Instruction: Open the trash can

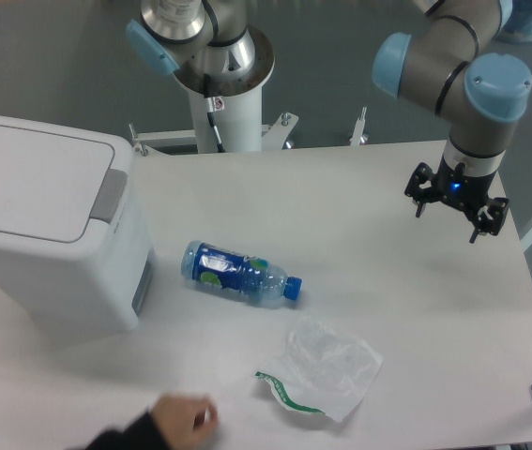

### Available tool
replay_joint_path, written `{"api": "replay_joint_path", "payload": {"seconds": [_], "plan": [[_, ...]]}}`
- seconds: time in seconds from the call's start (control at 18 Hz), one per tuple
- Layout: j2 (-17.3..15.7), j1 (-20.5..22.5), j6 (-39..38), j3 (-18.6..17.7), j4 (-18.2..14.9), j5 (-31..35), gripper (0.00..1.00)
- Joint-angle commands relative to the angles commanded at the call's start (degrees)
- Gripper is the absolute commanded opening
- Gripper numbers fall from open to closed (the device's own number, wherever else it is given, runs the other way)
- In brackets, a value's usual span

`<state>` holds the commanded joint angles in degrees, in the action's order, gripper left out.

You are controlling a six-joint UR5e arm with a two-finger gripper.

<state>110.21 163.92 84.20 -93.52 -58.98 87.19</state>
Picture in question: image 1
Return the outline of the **person's bare hand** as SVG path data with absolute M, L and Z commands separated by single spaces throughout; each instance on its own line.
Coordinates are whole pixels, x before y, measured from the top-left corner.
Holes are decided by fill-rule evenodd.
M 210 397 L 163 395 L 150 416 L 171 449 L 198 449 L 219 426 L 219 413 Z

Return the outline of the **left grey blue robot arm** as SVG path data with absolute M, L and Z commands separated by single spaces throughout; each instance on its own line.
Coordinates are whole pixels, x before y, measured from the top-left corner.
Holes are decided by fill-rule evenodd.
M 141 19 L 129 22 L 126 37 L 149 67 L 186 90 L 193 124 L 189 132 L 142 133 L 134 144 L 193 139 L 201 154 L 290 148 L 296 115 L 262 122 L 262 88 L 275 55 L 266 35 L 248 23 L 246 2 L 143 1 Z

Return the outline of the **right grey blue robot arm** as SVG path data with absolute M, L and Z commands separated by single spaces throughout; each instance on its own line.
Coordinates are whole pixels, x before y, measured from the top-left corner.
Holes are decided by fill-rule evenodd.
M 519 58 L 485 52 L 509 21 L 510 1 L 424 1 L 430 21 L 420 37 L 389 36 L 372 64 L 372 82 L 449 122 L 439 166 L 421 162 L 405 195 L 419 213 L 442 203 L 464 214 L 471 237 L 498 235 L 509 200 L 489 189 L 532 90 L 532 73 Z

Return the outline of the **black sleeved forearm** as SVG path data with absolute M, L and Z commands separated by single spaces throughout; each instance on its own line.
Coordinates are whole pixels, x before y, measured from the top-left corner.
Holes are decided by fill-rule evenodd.
M 160 433 L 149 411 L 139 415 L 126 428 L 109 428 L 101 431 L 86 446 L 85 450 L 170 450 L 171 445 Z

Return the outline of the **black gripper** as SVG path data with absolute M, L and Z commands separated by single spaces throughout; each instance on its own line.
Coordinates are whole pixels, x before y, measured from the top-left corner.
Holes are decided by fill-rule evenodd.
M 424 162 L 417 165 L 404 195 L 416 206 L 417 218 L 421 217 L 428 203 L 439 201 L 462 211 L 474 227 L 469 238 L 469 243 L 474 244 L 480 235 L 498 236 L 507 218 L 509 199 L 488 196 L 496 172 L 469 175 L 464 162 L 448 163 L 448 157 L 443 155 L 437 174 Z

